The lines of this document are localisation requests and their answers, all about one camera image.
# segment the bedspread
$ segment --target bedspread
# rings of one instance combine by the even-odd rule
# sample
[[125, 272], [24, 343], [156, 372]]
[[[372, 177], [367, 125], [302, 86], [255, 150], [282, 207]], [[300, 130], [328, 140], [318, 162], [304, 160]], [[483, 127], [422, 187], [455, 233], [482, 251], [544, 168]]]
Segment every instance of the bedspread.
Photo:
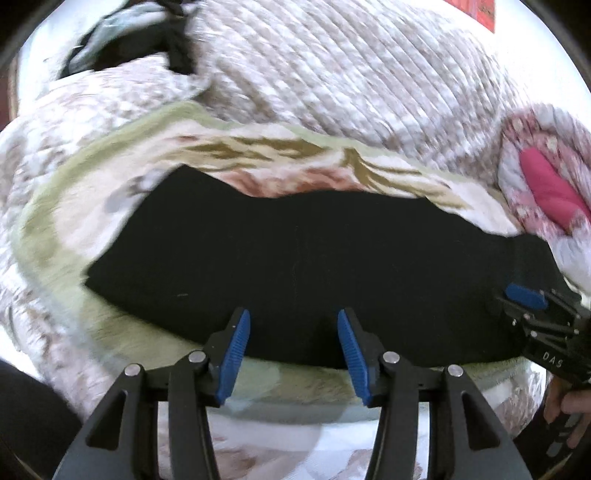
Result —
[[[112, 374], [53, 320], [8, 245], [35, 188], [82, 147], [161, 105], [198, 96], [223, 119], [302, 125], [492, 185], [502, 121], [522, 103], [491, 46], [451, 20], [396, 1], [212, 0], [204, 20], [207, 42], [195, 76], [169, 72], [162, 56], [82, 73], [48, 85], [31, 113], [0, 134], [0, 322], [83, 416]], [[537, 387], [509, 390], [497, 411], [516, 433], [527, 419], [508, 412], [530, 413], [540, 394]], [[242, 462], [236, 471], [254, 465], [225, 437], [215, 441], [228, 464]], [[258, 457], [273, 459], [267, 451]], [[367, 458], [365, 451], [341, 463], [363, 469]]]

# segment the finger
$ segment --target finger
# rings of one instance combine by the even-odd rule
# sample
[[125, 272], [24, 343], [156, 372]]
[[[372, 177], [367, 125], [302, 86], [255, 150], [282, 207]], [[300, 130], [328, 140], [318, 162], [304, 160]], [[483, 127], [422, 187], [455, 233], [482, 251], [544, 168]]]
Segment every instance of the finger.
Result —
[[568, 392], [561, 406], [564, 413], [591, 413], [591, 390]]
[[576, 448], [576, 446], [579, 444], [579, 442], [583, 438], [583, 435], [585, 435], [585, 432], [587, 431], [587, 428], [589, 427], [590, 423], [591, 423], [591, 414], [586, 413], [583, 416], [583, 418], [581, 419], [581, 421], [574, 428], [573, 433], [570, 434], [569, 439], [566, 441], [566, 445], [570, 449]]
[[544, 419], [546, 422], [552, 423], [560, 415], [560, 403], [568, 388], [568, 382], [565, 382], [561, 378], [554, 377], [550, 382], [544, 407]]

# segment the black fabric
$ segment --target black fabric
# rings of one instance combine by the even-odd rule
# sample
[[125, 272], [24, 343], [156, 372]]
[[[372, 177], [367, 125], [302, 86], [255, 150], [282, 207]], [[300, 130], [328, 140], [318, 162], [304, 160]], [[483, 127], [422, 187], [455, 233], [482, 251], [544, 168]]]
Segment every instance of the black fabric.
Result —
[[[164, 22], [148, 25], [140, 30], [135, 30], [110, 41], [97, 54], [94, 63], [89, 69], [95, 71], [105, 70], [131, 60], [165, 52], [168, 54], [168, 68], [171, 71], [183, 75], [190, 75], [195, 72], [195, 63], [191, 53], [190, 42], [185, 35], [188, 18], [181, 8], [181, 2], [167, 0], [152, 1], [162, 5], [170, 13], [168, 18]], [[141, 2], [128, 2], [120, 10], [129, 8], [137, 3]], [[105, 18], [107, 17], [103, 17], [99, 23], [102, 23]], [[66, 64], [60, 73], [60, 78], [71, 75], [69, 70], [71, 60], [84, 49], [95, 29], [96, 26], [70, 52]]]
[[519, 355], [484, 307], [512, 281], [571, 294], [540, 238], [484, 233], [426, 199], [254, 198], [182, 166], [90, 266], [86, 285], [197, 342], [243, 306], [252, 314], [247, 355], [340, 368], [336, 315], [346, 306], [420, 366]]
[[81, 427], [50, 387], [0, 360], [0, 438], [37, 475], [53, 477]]

